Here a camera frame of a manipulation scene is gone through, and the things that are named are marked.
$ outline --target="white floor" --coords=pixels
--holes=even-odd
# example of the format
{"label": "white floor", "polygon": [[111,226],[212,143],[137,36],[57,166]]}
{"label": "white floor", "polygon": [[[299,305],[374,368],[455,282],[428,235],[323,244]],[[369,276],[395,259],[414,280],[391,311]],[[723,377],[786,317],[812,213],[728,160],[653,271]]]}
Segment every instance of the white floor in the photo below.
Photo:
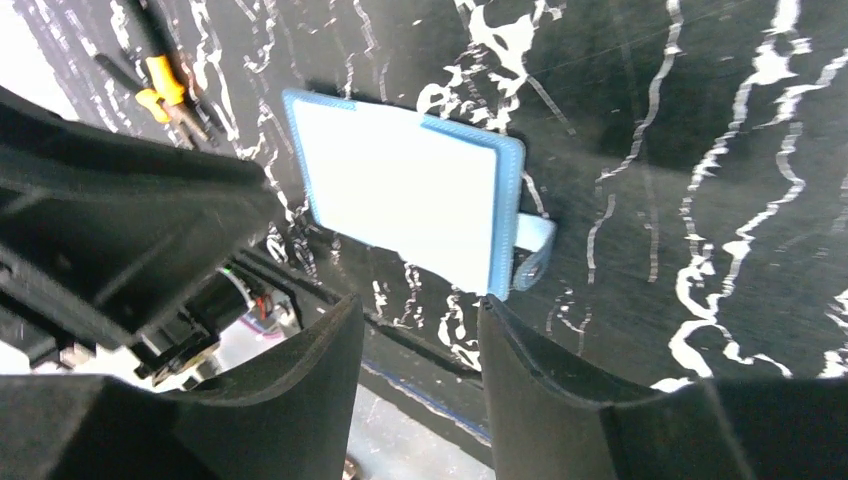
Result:
{"label": "white floor", "polygon": [[[12,2],[0,1],[0,85],[68,120],[77,119],[71,103],[56,84],[26,23]],[[26,65],[26,71],[20,67]],[[231,368],[269,348],[244,327],[235,324],[222,336],[221,363]],[[107,373],[149,388],[132,375],[137,364],[127,351],[99,352],[98,358],[80,373]],[[0,342],[0,374],[29,373],[26,356]],[[167,382],[173,388],[180,380]],[[426,427],[405,415],[373,392],[358,387],[348,443],[350,453],[362,464],[368,480],[494,479],[494,472]]]}

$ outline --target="black handle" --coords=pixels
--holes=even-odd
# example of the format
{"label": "black handle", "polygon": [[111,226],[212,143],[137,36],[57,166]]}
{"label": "black handle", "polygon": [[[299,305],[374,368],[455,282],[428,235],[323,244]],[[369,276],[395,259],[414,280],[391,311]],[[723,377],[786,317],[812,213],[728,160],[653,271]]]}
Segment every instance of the black handle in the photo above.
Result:
{"label": "black handle", "polygon": [[133,79],[133,77],[124,71],[123,68],[118,66],[115,62],[112,61],[111,58],[103,55],[102,53],[98,53],[94,56],[94,61],[100,65],[100,68],[103,69],[106,73],[112,76],[116,82],[120,83],[121,86],[126,88],[132,93],[138,93],[144,90],[144,85],[141,84],[138,80]]}
{"label": "black handle", "polygon": [[141,58],[159,57],[167,53],[160,32],[138,0],[118,0],[127,16],[127,34],[130,47],[141,49]]}

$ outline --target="black marble surface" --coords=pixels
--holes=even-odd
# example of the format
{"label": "black marble surface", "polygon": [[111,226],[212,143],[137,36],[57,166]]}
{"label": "black marble surface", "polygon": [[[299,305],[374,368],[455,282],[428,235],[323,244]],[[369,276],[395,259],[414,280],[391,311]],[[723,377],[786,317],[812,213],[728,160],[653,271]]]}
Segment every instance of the black marble surface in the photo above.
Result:
{"label": "black marble surface", "polygon": [[[542,281],[508,305],[595,365],[663,390],[844,375],[848,4],[558,1],[148,3],[219,150],[279,189],[269,248],[444,356],[479,367],[476,299],[312,224],[284,88],[521,138],[521,208],[560,228]],[[89,59],[127,47],[117,4],[96,3],[17,9],[83,121],[177,142]]]}

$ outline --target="yellow and black tool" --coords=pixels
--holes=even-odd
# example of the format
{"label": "yellow and black tool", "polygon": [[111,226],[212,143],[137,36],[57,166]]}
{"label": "yellow and black tool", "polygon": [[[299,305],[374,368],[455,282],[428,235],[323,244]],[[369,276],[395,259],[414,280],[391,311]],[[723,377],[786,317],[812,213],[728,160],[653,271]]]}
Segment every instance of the yellow and black tool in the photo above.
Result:
{"label": "yellow and black tool", "polygon": [[144,60],[153,88],[145,87],[141,81],[134,79],[106,55],[97,54],[94,60],[115,81],[133,92],[139,105],[149,110],[157,122],[172,124],[192,147],[195,145],[191,134],[208,142],[210,137],[206,130],[184,103],[185,87],[174,77],[167,49],[147,12],[138,0],[120,0],[119,3],[124,7],[128,18],[127,33],[130,45],[137,48]]}

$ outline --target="pliers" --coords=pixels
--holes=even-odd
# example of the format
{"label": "pliers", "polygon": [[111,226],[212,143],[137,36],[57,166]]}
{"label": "pliers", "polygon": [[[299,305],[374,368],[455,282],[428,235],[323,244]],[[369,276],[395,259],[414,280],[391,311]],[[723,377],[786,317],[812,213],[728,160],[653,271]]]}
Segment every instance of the pliers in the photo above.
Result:
{"label": "pliers", "polygon": [[195,143],[191,134],[205,142],[210,141],[203,125],[184,103],[185,87],[174,77],[166,49],[147,12],[138,0],[121,0],[119,3],[123,4],[125,12],[128,11],[127,33],[131,44],[138,47],[138,53],[147,65],[153,88],[144,86],[106,55],[96,54],[95,62],[116,82],[134,93],[136,102],[149,110],[157,122],[173,125],[192,148]]}

